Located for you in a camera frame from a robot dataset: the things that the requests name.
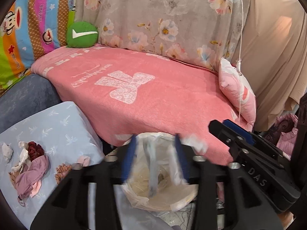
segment blue-gray fabric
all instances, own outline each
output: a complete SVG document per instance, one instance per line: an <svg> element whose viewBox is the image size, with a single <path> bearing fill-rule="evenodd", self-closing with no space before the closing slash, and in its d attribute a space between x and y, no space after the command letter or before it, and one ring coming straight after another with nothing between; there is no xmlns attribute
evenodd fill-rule
<svg viewBox="0 0 307 230"><path fill-rule="evenodd" d="M58 103L61 99L51 82L30 74L0 97L0 133Z"/></svg>
<svg viewBox="0 0 307 230"><path fill-rule="evenodd" d="M40 144L49 158L49 167L41 180L39 193L27 198L25 207L18 203L17 191L8 174L12 166L18 164L21 153L19 141ZM10 162L6 163L0 151L0 189L12 211L27 229L30 229L37 212L57 186L55 174L58 165L75 163L81 155L91 158L90 165L104 158L99 137L82 111L70 101L45 109L11 126L0 134L0 146L3 143L8 144L14 152ZM120 186L114 189L123 230L172 230L162 219L145 210L133 208ZM90 184L88 218L91 230L95 230L95 190L95 184Z"/></svg>

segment floor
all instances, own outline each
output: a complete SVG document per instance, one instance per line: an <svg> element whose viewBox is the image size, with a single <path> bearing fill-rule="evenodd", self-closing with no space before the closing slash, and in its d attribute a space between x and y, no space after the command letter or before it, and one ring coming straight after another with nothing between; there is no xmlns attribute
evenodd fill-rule
<svg viewBox="0 0 307 230"><path fill-rule="evenodd" d="M180 226L182 230L190 230L193 223L193 217L195 212L195 202L189 203L183 209L177 212L171 212L160 216L170 226ZM218 215L217 218L218 229L224 228L224 216Z"/></svg>

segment pink pillow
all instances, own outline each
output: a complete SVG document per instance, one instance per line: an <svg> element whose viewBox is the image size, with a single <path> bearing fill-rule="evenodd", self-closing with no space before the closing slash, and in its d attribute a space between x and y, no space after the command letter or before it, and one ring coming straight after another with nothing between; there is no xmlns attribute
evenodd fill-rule
<svg viewBox="0 0 307 230"><path fill-rule="evenodd" d="M256 120L256 97L247 79L241 75L241 89L237 69L224 58L221 59L219 70L219 84L222 93L229 99L239 111L239 99L241 99L241 116L250 124Z"/></svg>

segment blue gripper pad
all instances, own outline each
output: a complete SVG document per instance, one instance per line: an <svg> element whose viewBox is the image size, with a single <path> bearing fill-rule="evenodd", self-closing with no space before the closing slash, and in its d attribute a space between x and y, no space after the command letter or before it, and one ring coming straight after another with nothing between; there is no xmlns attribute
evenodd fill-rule
<svg viewBox="0 0 307 230"><path fill-rule="evenodd" d="M231 128L234 132L243 137L248 144L252 146L255 144L252 135L245 129L241 128L240 126L232 122L231 120L229 119L224 120L223 125L227 126L228 128Z"/></svg>
<svg viewBox="0 0 307 230"><path fill-rule="evenodd" d="M181 146L179 135L175 135L175 148L177 151L178 160L182 169L183 178L189 180L188 161L185 157L184 151Z"/></svg>
<svg viewBox="0 0 307 230"><path fill-rule="evenodd" d="M128 145L125 158L122 161L122 183L124 183L129 177L131 166L133 163L133 158L135 156L136 145L137 145L136 135L133 135Z"/></svg>

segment white bow pattern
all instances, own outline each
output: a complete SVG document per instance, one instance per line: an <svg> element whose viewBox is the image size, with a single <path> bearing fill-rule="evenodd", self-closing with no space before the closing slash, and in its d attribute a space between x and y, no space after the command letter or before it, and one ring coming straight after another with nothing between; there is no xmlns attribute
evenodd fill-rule
<svg viewBox="0 0 307 230"><path fill-rule="evenodd" d="M147 73L135 73L133 77L131 77L122 71L109 73L108 76L113 78L102 77L95 84L117 87L118 89L110 92L110 97L127 104L131 104L135 101L140 85L155 79L154 76Z"/></svg>

